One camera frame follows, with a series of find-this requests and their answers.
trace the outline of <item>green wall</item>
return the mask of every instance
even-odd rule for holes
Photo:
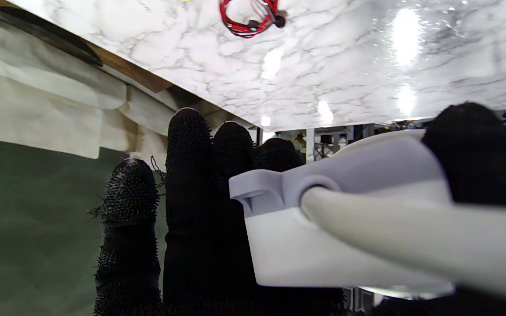
[[[92,160],[0,142],[0,316],[92,314],[102,228],[86,211],[99,205],[97,194],[105,195],[123,157],[101,148]],[[164,204],[158,211],[163,250]]]

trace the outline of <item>black connector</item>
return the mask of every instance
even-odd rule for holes
[[[247,23],[247,27],[249,30],[256,31],[259,29],[259,22],[255,20],[249,20],[249,23]]]
[[[275,22],[275,26],[277,26],[277,28],[281,29],[286,24],[286,18],[284,16],[277,15],[277,16],[275,16],[274,22]]]

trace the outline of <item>white marble surface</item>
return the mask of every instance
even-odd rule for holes
[[[506,108],[506,0],[280,0],[287,26],[253,39],[217,0],[11,2],[268,130]]]

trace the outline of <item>red wire bundle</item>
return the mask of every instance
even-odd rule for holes
[[[221,20],[225,27],[235,36],[242,38],[252,38],[253,36],[265,32],[277,19],[281,19],[281,25],[277,24],[280,28],[284,26],[284,17],[278,11],[278,0],[250,0],[251,6],[255,13],[257,13],[263,20],[261,22],[251,20],[248,25],[235,22],[228,18],[226,10],[228,9],[231,0],[219,0]],[[255,8],[255,5],[260,5],[266,14],[263,15]]]

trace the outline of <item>glove finger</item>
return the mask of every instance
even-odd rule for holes
[[[455,202],[506,206],[506,126],[491,110],[449,106],[423,143],[442,164]]]
[[[220,281],[226,298],[242,299],[251,296],[255,274],[243,206],[229,198],[229,178],[253,170],[251,135],[236,122],[223,124],[213,139],[214,178],[217,183],[217,205],[221,207],[221,236],[219,245]]]
[[[104,203],[90,211],[105,226],[95,274],[95,315],[147,315],[159,308],[157,199],[146,162],[130,158],[112,172]]]
[[[216,281],[212,146],[205,119],[190,108],[171,119],[168,138],[163,300],[183,304],[207,300]]]
[[[255,169],[285,172],[304,165],[301,156],[289,140],[270,138],[263,145],[253,149]]]

